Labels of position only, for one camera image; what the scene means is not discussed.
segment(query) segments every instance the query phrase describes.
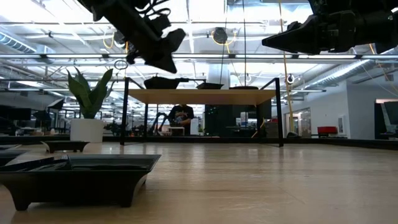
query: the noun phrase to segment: black tray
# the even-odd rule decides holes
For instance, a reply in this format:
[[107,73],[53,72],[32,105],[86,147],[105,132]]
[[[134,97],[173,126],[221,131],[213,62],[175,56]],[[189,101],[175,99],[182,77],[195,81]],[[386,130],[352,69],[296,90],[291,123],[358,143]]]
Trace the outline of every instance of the black tray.
[[163,77],[152,77],[144,81],[144,85],[148,90],[175,90],[178,87],[178,84],[180,84],[180,80],[178,79],[169,79]]
[[55,151],[73,151],[83,152],[85,146],[89,142],[84,141],[42,141],[47,152],[54,153]]
[[70,155],[0,167],[16,210],[32,202],[130,207],[160,155]]
[[202,83],[197,86],[198,90],[220,90],[224,84],[218,83]]
[[230,90],[258,90],[259,88],[256,86],[235,86],[230,87]]
[[15,159],[19,155],[27,152],[26,150],[5,150],[0,151],[0,167],[6,165],[9,161]]

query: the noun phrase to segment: black shirt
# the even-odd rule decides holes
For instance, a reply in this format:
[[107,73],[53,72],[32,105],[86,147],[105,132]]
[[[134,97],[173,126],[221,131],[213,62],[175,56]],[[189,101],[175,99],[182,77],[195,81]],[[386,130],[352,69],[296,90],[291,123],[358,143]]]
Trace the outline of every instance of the black shirt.
[[[178,123],[181,121],[185,121],[186,119],[193,119],[193,108],[190,106],[174,106],[170,111],[169,118],[174,120],[174,122]],[[185,135],[190,135],[191,132],[191,124],[187,124],[184,126]]]

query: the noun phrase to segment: person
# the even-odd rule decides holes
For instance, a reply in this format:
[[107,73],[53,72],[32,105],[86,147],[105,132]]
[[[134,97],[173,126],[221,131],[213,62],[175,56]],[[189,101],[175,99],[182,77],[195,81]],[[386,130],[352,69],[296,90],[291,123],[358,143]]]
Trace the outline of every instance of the person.
[[191,132],[191,119],[193,119],[193,108],[188,105],[177,105],[172,108],[169,118],[176,124],[185,128],[185,135]]

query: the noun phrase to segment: potted plant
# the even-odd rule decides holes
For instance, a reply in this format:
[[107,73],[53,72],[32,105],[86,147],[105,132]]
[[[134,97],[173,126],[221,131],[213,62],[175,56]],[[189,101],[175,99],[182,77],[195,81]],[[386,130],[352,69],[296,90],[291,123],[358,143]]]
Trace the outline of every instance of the potted plant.
[[95,119],[95,115],[101,109],[104,99],[112,91],[112,87],[108,90],[106,85],[112,78],[113,69],[106,71],[92,90],[80,71],[77,68],[75,69],[77,74],[74,78],[68,71],[68,87],[79,102],[84,119],[73,119],[71,121],[70,140],[102,142],[104,123],[102,120]]

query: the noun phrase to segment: table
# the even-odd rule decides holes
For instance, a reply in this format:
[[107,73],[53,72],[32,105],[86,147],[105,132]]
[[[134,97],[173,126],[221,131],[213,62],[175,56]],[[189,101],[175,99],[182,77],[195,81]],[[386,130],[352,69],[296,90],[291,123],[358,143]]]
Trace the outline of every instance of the table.
[[185,128],[184,127],[169,127],[169,131],[170,129],[182,129],[182,136],[185,136]]
[[[282,132],[282,109],[280,103],[280,85],[279,79],[275,78],[264,85],[260,90],[130,90],[130,78],[124,80],[124,98],[123,98],[123,117],[121,127],[120,144],[124,145],[124,132],[127,123],[127,99],[131,96],[143,103],[145,106],[144,114],[144,139],[147,137],[148,122],[148,104],[199,104],[199,105],[260,105],[276,96],[277,115],[279,127],[279,146],[283,146]],[[265,90],[267,86],[275,82],[275,90]],[[262,119],[257,116],[257,129],[260,130]]]
[[145,104],[259,105],[275,90],[129,90]]

